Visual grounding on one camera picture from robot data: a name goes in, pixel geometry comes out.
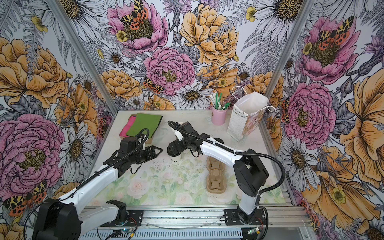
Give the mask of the black plastic cup lid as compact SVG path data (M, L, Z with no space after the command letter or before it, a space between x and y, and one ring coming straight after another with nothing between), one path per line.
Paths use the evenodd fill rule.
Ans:
M182 142L176 140L176 141L169 143L169 145L167 147L167 154L170 157L177 157L185 150L186 150L186 148L185 148L184 144Z

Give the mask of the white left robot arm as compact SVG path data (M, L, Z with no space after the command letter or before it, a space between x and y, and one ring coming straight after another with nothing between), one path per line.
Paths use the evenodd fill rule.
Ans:
M92 176L57 200L47 199L39 209L32 238L34 240L77 240L104 224L123 226L129 219L127 205L109 200L96 209L84 208L106 186L120 178L132 165L154 160L163 149L145 146L146 137L138 135L121 141L120 148L104 161Z

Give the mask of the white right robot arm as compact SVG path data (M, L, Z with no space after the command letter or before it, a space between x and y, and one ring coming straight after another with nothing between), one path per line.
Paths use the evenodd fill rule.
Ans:
M265 187L269 172L261 161L263 155L252 149L245 152L233 149L205 133L199 135L189 122L179 124L168 121L168 125L177 137L169 143L169 156L176 157L183 151L190 150L233 168L238 187L242 191L238 219L242 224L249 225L259 208L262 195L273 189Z

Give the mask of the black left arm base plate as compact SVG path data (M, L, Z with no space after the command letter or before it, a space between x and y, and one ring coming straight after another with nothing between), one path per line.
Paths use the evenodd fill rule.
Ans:
M143 210L127 210L126 215L127 217L123 222L114 220L101 225L101 227L140 227L142 225L144 215Z

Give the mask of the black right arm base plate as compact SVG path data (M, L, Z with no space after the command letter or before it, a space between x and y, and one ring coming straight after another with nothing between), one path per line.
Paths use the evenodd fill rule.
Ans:
M227 226L261 226L267 221L267 213L262 209L255 209L247 215L240 209L224 209L222 218Z

